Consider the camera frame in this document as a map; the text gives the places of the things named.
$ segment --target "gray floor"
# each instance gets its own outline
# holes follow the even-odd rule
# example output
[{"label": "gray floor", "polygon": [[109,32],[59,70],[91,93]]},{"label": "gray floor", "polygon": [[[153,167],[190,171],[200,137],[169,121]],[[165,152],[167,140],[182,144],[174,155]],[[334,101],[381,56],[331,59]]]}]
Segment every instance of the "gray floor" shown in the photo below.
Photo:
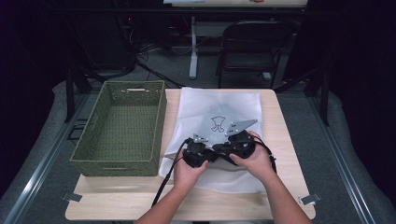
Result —
[{"label": "gray floor", "polygon": [[[178,83],[194,88],[216,88],[215,74],[217,55],[201,48],[198,62],[198,78],[190,80],[190,54],[172,54],[163,50],[153,50],[142,55],[141,61],[151,69],[160,72]],[[152,80],[158,79],[146,70],[136,69],[125,77],[117,80]],[[231,87],[265,87],[267,82],[258,77],[255,80],[228,77],[227,84]],[[42,130],[32,152],[21,168],[18,176],[0,201],[1,222],[17,220],[20,223],[71,223],[64,217],[68,204],[61,197],[65,192],[73,192],[78,180],[78,172],[70,165],[68,159],[74,150],[75,142],[66,140],[73,125],[83,123],[79,119],[87,119],[94,105],[100,83],[92,80],[94,91],[90,95],[76,93],[78,114],[71,121],[71,126],[64,125],[66,115],[65,87],[61,83],[54,88],[56,95],[54,106],[45,127]],[[290,136],[302,166],[304,178],[310,193],[318,193],[322,200],[317,203],[315,223],[396,223],[396,212],[389,199],[373,184],[350,144],[349,132],[342,111],[342,104],[331,94],[329,102],[330,127],[324,127],[318,119],[317,99],[305,98],[302,94],[304,83],[293,90],[278,95]],[[345,179],[345,170],[337,165],[332,143],[341,151],[347,164],[347,171],[352,174],[353,186]],[[42,167],[43,159],[53,158],[40,177],[37,168]],[[42,182],[30,185],[29,180],[37,177]],[[361,199],[356,197],[356,189]],[[365,214],[359,206],[364,205]]]}]

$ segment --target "person's left hand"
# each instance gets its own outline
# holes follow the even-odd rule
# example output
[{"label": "person's left hand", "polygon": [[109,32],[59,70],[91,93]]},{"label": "person's left hand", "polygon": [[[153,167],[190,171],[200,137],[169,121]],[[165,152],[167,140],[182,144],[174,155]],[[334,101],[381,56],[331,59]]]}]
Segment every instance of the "person's left hand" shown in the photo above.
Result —
[{"label": "person's left hand", "polygon": [[[178,158],[183,157],[183,150],[180,151]],[[174,170],[174,188],[180,193],[186,195],[192,190],[199,176],[206,170],[208,161],[205,161],[201,167],[190,167],[183,159],[179,160]]]}]

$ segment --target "metal clip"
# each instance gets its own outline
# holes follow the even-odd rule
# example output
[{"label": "metal clip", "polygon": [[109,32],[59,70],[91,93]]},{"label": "metal clip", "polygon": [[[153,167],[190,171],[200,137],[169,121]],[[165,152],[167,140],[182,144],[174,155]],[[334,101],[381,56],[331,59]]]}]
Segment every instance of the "metal clip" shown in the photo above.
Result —
[{"label": "metal clip", "polygon": [[196,133],[193,135],[193,140],[194,140],[194,143],[203,143],[203,142],[207,142],[208,141],[207,138],[201,137],[201,136],[199,136]]},{"label": "metal clip", "polygon": [[238,122],[232,122],[230,124],[230,127],[227,130],[227,133],[225,135],[227,137],[241,133],[244,131],[246,128],[250,127],[251,125],[255,124],[257,122],[256,119],[249,119],[245,121],[238,121]]},{"label": "metal clip", "polygon": [[319,200],[321,200],[321,197],[318,193],[311,194],[311,195],[308,195],[303,198],[300,198],[300,197],[298,198],[298,201],[300,203],[303,203],[304,205],[307,205],[307,204],[315,205],[317,203],[317,201],[319,201]]},{"label": "metal clip", "polygon": [[79,201],[81,200],[81,198],[82,198],[82,196],[81,195],[78,195],[78,194],[75,194],[75,193],[65,193],[64,194],[64,196],[62,196],[61,197],[63,200],[65,200],[65,201],[68,201],[68,202],[70,202],[70,201],[75,201],[75,202],[78,202],[79,203]]}]

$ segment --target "dark background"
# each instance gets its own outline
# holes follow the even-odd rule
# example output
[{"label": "dark background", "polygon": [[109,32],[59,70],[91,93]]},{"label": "dark background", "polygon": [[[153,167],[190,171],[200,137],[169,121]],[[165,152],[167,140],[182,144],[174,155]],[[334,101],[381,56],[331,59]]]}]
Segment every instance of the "dark background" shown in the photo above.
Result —
[{"label": "dark background", "polygon": [[[104,15],[63,17],[41,9],[53,6],[53,2],[0,3],[1,195],[39,136],[53,103],[51,89],[64,81],[71,66],[119,70],[131,66],[134,46],[120,32],[123,21]],[[105,0],[55,2],[67,7],[126,4]],[[162,2],[134,1],[127,7],[166,7]],[[348,14],[341,18],[304,18],[284,78],[296,78],[323,63],[326,52],[333,47],[332,41],[341,35],[330,64],[331,91],[343,102],[352,144],[361,161],[378,187],[396,204],[394,8],[391,1],[364,0],[358,5],[352,1],[310,1],[308,10]],[[142,33],[164,48],[170,47],[170,34],[174,32],[167,28],[169,24],[183,27],[178,17],[151,15],[133,19]]]}]

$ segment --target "table leg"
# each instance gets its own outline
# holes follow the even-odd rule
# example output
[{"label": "table leg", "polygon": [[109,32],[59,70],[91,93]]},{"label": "table leg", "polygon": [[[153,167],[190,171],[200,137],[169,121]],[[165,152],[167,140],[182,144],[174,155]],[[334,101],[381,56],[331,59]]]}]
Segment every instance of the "table leg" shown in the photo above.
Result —
[{"label": "table leg", "polygon": [[190,63],[190,79],[197,78],[197,36],[195,33],[195,17],[191,17],[191,63]]}]

